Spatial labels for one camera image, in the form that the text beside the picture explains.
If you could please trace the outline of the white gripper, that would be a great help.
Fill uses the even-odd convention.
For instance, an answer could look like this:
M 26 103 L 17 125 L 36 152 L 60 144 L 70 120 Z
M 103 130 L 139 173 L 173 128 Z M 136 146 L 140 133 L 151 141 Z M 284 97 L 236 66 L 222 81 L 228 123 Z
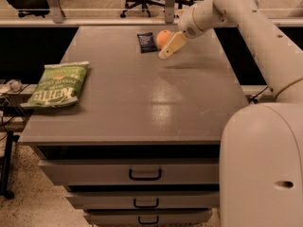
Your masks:
M 160 49 L 158 54 L 160 59 L 165 60 L 169 58 L 172 54 L 183 47 L 187 42 L 186 37 L 193 39 L 198 36 L 200 29 L 194 22 L 193 12 L 194 7 L 189 7 L 180 12 L 178 21 L 178 28 L 180 31 L 172 32 L 169 40 L 166 42 L 164 47 Z

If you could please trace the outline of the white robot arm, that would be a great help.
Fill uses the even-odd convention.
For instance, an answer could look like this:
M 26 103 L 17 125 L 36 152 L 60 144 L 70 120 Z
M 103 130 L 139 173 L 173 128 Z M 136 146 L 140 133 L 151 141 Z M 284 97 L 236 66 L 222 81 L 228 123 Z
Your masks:
M 240 77 L 264 84 L 268 103 L 231 116 L 220 146 L 222 227 L 303 227 L 303 51 L 258 0 L 203 0 L 186 9 L 160 58 L 211 28 L 233 25 L 255 62 Z

